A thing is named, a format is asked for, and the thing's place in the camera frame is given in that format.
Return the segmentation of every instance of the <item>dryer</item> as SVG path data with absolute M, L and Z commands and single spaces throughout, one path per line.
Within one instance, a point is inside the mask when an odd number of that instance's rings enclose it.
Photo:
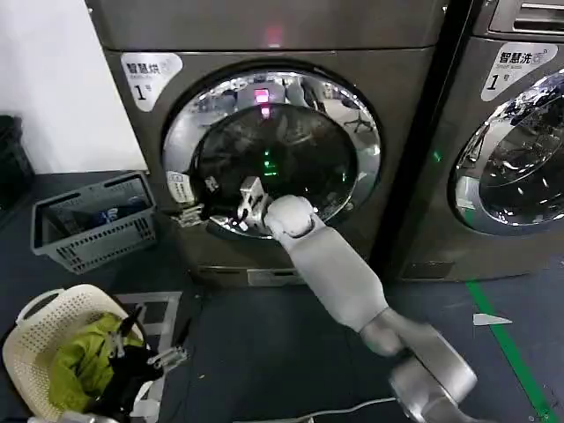
M 368 258 L 446 0 L 87 4 L 164 213 L 187 207 L 167 172 L 217 183 L 223 205 L 260 176 Z M 199 278 L 298 281 L 282 248 L 220 207 L 177 236 Z

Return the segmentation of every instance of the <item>green clothing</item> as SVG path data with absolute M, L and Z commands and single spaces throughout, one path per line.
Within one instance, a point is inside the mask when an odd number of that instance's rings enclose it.
M 79 330 L 55 354 L 49 369 L 49 401 L 63 410 L 82 412 L 99 397 L 114 375 L 109 360 L 107 334 L 116 331 L 119 317 L 105 313 L 102 318 Z M 125 345 L 143 343 L 133 335 Z

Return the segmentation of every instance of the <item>white wall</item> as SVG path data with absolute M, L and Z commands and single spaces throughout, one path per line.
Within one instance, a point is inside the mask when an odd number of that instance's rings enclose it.
M 81 0 L 0 0 L 0 114 L 37 173 L 145 169 Z

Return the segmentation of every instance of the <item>washing machine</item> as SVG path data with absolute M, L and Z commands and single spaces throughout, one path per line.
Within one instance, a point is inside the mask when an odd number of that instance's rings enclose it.
M 446 0 L 87 6 L 160 210 L 193 206 L 194 192 L 171 193 L 167 178 L 214 190 L 210 220 L 176 229 L 197 278 L 299 282 L 284 250 L 231 212 L 248 176 L 272 197 L 308 198 L 369 256 Z
M 506 277 L 564 252 L 564 1 L 480 3 L 391 278 Z

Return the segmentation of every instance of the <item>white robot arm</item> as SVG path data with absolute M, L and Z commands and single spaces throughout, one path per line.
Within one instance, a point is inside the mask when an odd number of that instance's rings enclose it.
M 324 225 L 306 198 L 285 196 L 268 205 L 258 178 L 248 178 L 241 193 L 241 220 L 271 232 L 337 322 L 357 331 L 375 353 L 412 351 L 414 357 L 390 377 L 397 401 L 411 419 L 481 421 L 458 409 L 477 381 L 468 364 L 432 326 L 411 322 L 390 308 L 378 276 L 335 229 Z

